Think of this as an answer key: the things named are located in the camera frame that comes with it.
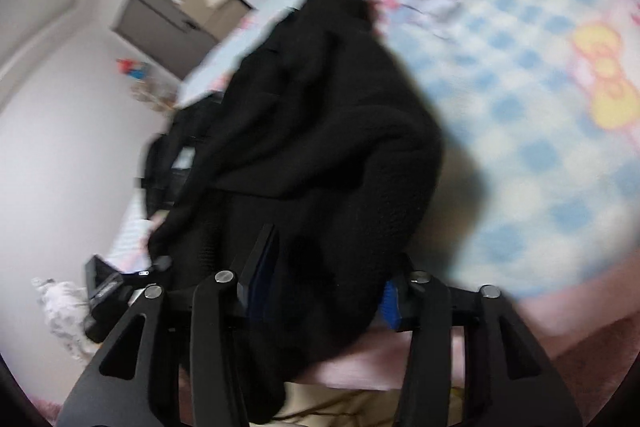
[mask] black fleece clothing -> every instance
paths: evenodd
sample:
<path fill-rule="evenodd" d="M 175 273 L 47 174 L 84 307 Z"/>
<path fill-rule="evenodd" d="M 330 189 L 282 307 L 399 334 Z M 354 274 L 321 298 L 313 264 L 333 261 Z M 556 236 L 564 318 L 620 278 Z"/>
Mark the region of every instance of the black fleece clothing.
<path fill-rule="evenodd" d="M 264 320 L 236 338 L 255 423 L 277 413 L 285 381 L 369 326 L 436 184 L 440 130 L 367 13 L 364 0 L 308 0 L 242 60 L 222 102 L 178 112 L 147 158 L 153 214 L 178 152 L 195 148 L 148 242 L 173 258 L 173 289 L 229 267 L 264 224 L 279 231 Z"/>

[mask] pink blanket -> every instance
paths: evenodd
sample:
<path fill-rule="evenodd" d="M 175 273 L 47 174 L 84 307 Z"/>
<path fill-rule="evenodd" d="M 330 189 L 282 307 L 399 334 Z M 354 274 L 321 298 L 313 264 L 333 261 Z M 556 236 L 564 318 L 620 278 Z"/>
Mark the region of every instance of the pink blanket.
<path fill-rule="evenodd" d="M 555 359 L 586 420 L 610 398 L 640 349 L 639 278 L 640 255 L 635 254 L 595 279 L 517 304 Z M 300 381 L 346 389 L 398 389 L 410 343 L 410 333 L 372 328 L 342 356 L 311 368 Z M 462 385 L 461 331 L 454 332 L 452 353 L 453 382 Z"/>

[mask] pink carpet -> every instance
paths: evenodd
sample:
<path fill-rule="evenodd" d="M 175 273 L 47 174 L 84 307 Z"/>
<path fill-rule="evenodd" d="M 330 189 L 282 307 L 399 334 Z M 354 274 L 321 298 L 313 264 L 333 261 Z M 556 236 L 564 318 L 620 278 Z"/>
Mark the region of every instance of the pink carpet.
<path fill-rule="evenodd" d="M 597 331 L 555 365 L 588 423 L 618 388 L 640 351 L 640 314 Z"/>

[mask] black device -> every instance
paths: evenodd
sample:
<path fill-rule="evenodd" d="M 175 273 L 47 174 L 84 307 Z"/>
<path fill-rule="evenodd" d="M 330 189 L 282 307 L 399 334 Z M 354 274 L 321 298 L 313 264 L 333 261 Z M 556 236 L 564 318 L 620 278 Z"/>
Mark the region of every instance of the black device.
<path fill-rule="evenodd" d="M 259 315 L 254 308 L 268 291 L 277 252 L 277 230 L 265 225 L 248 256 L 234 260 L 235 271 L 219 271 L 181 291 L 147 285 L 79 378 L 58 427 L 180 426 L 178 331 L 185 320 L 191 323 L 196 427 L 247 426 L 231 335 Z M 396 425 L 447 425 L 452 326 L 466 333 L 462 425 L 582 425 L 561 377 L 498 288 L 450 288 L 413 270 L 408 258 L 393 280 L 399 330 L 414 331 Z"/>
<path fill-rule="evenodd" d="M 151 283 L 168 286 L 171 258 L 159 257 L 145 270 L 121 273 L 97 255 L 84 265 L 89 314 L 85 317 L 84 334 L 101 343 L 129 308 L 135 290 Z"/>

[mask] toy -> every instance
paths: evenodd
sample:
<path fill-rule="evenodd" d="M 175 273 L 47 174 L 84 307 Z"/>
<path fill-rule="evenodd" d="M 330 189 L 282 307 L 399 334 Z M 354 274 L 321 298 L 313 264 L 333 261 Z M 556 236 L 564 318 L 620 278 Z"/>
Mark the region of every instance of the toy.
<path fill-rule="evenodd" d="M 117 63 L 120 73 L 128 74 L 136 80 L 144 80 L 148 75 L 150 67 L 148 62 L 140 62 L 132 58 L 119 58 Z"/>

